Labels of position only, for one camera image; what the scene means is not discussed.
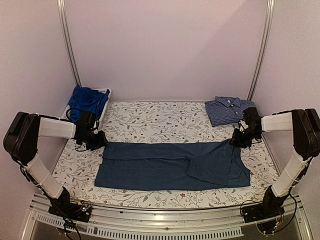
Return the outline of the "dark teal t-shirt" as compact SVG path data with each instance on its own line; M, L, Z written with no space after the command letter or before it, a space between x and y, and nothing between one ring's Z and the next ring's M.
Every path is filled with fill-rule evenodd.
M242 188L251 172L230 141L124 143L105 147L94 185L134 191Z

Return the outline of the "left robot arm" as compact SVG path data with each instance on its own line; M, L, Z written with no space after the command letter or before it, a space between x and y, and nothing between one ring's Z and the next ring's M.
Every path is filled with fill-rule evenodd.
M102 130L94 131L94 117L93 113L86 111L73 123L66 119L20 111L3 139L5 151L19 164L21 173L42 190L63 217L70 217L74 213L74 205L70 202L69 192L42 162L38 153L39 138L74 139L78 145L85 144L87 150L100 149L108 141Z

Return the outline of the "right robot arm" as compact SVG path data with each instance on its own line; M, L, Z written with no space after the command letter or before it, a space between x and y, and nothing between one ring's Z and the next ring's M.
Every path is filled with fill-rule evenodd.
M261 140L262 136L272 150L283 147L284 153L274 155L276 162L282 164L281 174L266 189L262 202L242 209L241 213L250 220L284 213L284 201L306 174L311 161L320 154L320 117L314 108L260 116L256 108L249 107L243 111L230 142L248 148L253 140Z

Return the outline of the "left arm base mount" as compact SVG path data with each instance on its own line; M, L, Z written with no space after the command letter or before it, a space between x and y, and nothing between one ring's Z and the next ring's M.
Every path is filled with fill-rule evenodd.
M48 212L59 217L88 223L91 218L92 205L83 200L77 203L51 201Z

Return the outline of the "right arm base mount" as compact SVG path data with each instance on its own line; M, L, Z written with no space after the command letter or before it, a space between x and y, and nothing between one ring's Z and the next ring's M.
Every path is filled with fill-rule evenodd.
M264 207L262 202L253 200L245 200L240 205L240 215L245 223L261 221L276 216L282 216L285 213L283 206Z

